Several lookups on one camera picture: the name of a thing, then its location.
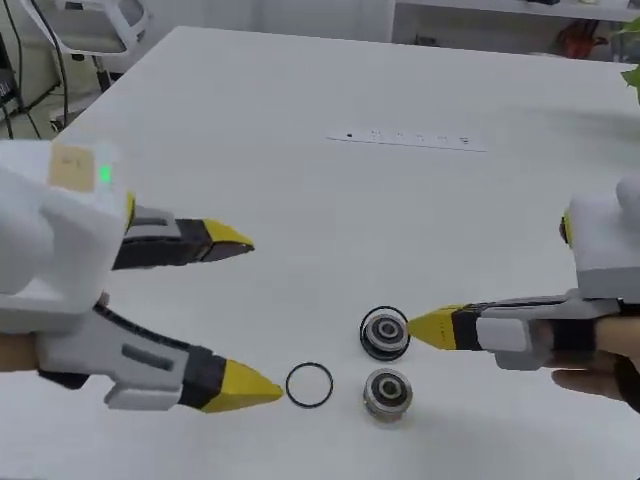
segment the black rubber seal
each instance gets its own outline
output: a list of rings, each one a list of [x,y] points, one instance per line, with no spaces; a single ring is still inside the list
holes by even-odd
[[[365,334],[365,327],[367,326],[367,321],[369,320],[369,318],[371,318],[371,315],[373,315],[376,312],[379,312],[380,310],[391,310],[392,312],[397,313],[400,316],[400,318],[404,320],[404,323],[409,324],[409,320],[407,319],[407,316],[396,307],[390,307],[387,305],[376,307],[370,310],[369,313],[367,313],[362,319],[362,321],[360,322],[360,345],[362,345],[362,348],[364,348],[365,352],[367,352],[367,354],[371,358],[378,360],[380,362],[393,362],[394,360],[399,359],[402,355],[405,354],[405,352],[409,348],[409,343],[411,342],[411,335],[409,335],[409,337],[407,338],[407,344],[397,352],[385,352],[376,348],[367,338],[367,335]]]
[[[640,413],[640,373],[635,365],[627,357],[619,357],[613,372],[622,400]]]
[[[289,388],[289,382],[291,381],[291,377],[298,370],[300,370],[301,368],[305,368],[305,367],[313,367],[313,368],[317,368],[319,370],[322,370],[327,375],[327,378],[329,379],[329,391],[327,392],[325,397],[322,400],[320,400],[319,402],[316,402],[316,403],[303,403],[300,400],[298,400],[296,397],[294,397],[293,394],[291,393],[291,389]],[[293,370],[291,370],[289,372],[289,375],[287,375],[287,380],[284,382],[284,390],[287,393],[287,397],[289,397],[289,400],[291,400],[298,407],[305,408],[307,410],[310,410],[312,408],[318,408],[318,407],[321,407],[322,405],[324,405],[325,403],[327,403],[329,398],[331,398],[331,395],[333,395],[333,375],[331,375],[331,372],[329,371],[329,369],[327,367],[325,367],[324,365],[322,365],[321,363],[316,363],[316,362],[300,363],[300,364],[296,365],[295,367],[293,367]]]

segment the plant leaf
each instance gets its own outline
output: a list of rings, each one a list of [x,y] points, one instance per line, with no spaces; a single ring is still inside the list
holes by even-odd
[[[629,85],[630,87],[640,87],[640,65],[638,65],[633,70],[622,72],[621,75],[622,78],[624,78],[624,81],[627,82],[627,85]]]
[[[613,34],[620,35],[623,33],[640,33],[640,17],[625,24],[624,27],[622,27],[617,32],[614,32]]]

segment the sticker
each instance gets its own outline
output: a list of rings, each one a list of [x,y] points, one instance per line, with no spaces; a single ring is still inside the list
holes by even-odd
[[[394,130],[344,130],[327,135],[330,140],[343,142],[379,143],[382,145],[404,145],[409,147],[441,148],[464,150],[467,152],[486,152],[485,146],[466,135],[443,135],[434,133],[415,133]]]
[[[95,160],[87,148],[53,144],[49,160],[48,184],[74,192],[93,192]]]

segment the o-ring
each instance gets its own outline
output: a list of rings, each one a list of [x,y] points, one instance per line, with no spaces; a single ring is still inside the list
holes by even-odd
[[[293,396],[293,394],[291,393],[291,389],[289,388],[289,382],[291,381],[291,377],[293,376],[294,373],[296,373],[296,371],[298,371],[298,370],[300,370],[301,368],[304,368],[304,367],[314,367],[314,368],[317,368],[319,370],[322,370],[327,375],[327,378],[329,379],[329,391],[327,392],[327,395],[322,400],[320,400],[319,402],[316,402],[316,403],[303,403],[300,400],[296,399]],[[306,408],[306,409],[318,408],[318,407],[321,407],[322,405],[324,405],[325,403],[327,403],[327,400],[329,400],[329,398],[331,398],[331,395],[333,395],[333,375],[331,375],[331,372],[329,371],[329,369],[327,367],[325,367],[324,365],[322,365],[321,363],[304,362],[304,363],[301,363],[299,365],[296,365],[289,372],[289,375],[287,375],[287,380],[284,382],[284,390],[287,393],[287,397],[289,397],[289,400],[291,400],[298,407]]]
[[[409,336],[407,338],[407,343],[404,347],[402,347],[402,349],[398,350],[397,352],[383,352],[379,349],[377,349],[374,345],[371,344],[371,342],[369,341],[369,339],[367,339],[367,336],[365,334],[365,327],[367,325],[367,320],[369,320],[369,318],[371,317],[371,315],[373,315],[374,313],[380,311],[380,310],[391,310],[395,313],[397,313],[400,318],[402,318],[402,320],[404,320],[404,322],[406,324],[409,323],[409,320],[407,319],[406,315],[404,313],[402,313],[399,309],[397,309],[396,307],[390,307],[387,305],[382,305],[380,307],[376,307],[372,310],[369,311],[369,313],[367,313],[364,318],[362,319],[362,322],[360,322],[360,344],[362,345],[362,348],[365,349],[365,351],[369,354],[370,357],[379,360],[381,362],[392,362],[394,360],[397,360],[398,358],[400,358],[402,355],[405,354],[405,352],[407,351],[407,349],[409,348],[409,342],[411,342],[411,336]]]

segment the shelf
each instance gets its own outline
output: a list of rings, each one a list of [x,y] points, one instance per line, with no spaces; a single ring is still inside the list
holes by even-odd
[[[546,15],[550,17],[587,18],[611,22],[629,22],[636,17],[640,17],[640,9],[636,7],[614,8],[604,5],[587,5],[578,0],[561,0],[556,5],[530,3],[524,0],[396,0],[396,3]]]

